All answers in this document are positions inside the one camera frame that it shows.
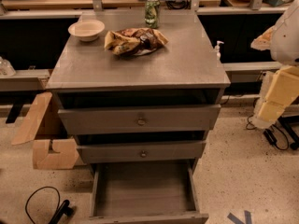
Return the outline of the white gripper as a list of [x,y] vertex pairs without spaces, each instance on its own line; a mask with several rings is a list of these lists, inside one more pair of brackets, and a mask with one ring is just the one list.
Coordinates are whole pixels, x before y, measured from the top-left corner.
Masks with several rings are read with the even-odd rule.
[[[274,27],[255,38],[250,47],[260,51],[270,50]],[[267,72],[260,90],[252,123],[259,129],[267,129],[284,113],[299,96],[299,67],[284,65],[276,73]]]

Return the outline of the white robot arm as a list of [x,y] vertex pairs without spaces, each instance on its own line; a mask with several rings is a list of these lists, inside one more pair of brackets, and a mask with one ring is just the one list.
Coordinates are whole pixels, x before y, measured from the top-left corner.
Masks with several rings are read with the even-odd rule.
[[254,108],[253,125],[267,129],[299,96],[299,14],[298,6],[289,7],[275,25],[255,38],[253,49],[269,49],[273,60],[282,64],[275,72],[267,72]]

